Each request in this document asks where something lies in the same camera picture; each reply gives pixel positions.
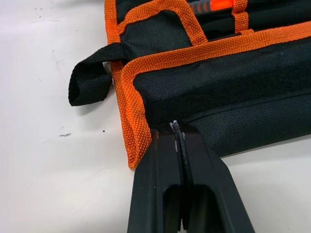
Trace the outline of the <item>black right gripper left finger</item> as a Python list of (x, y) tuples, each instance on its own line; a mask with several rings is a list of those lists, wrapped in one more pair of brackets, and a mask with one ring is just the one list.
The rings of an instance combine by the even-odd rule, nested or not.
[(129, 233), (183, 233), (184, 135), (178, 123), (155, 131), (134, 174)]

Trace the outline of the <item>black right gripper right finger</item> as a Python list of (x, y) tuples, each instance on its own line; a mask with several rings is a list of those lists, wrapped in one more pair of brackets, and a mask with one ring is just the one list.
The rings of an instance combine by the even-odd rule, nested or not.
[(189, 233), (252, 233), (254, 228), (228, 167), (194, 128), (175, 123), (187, 193)]

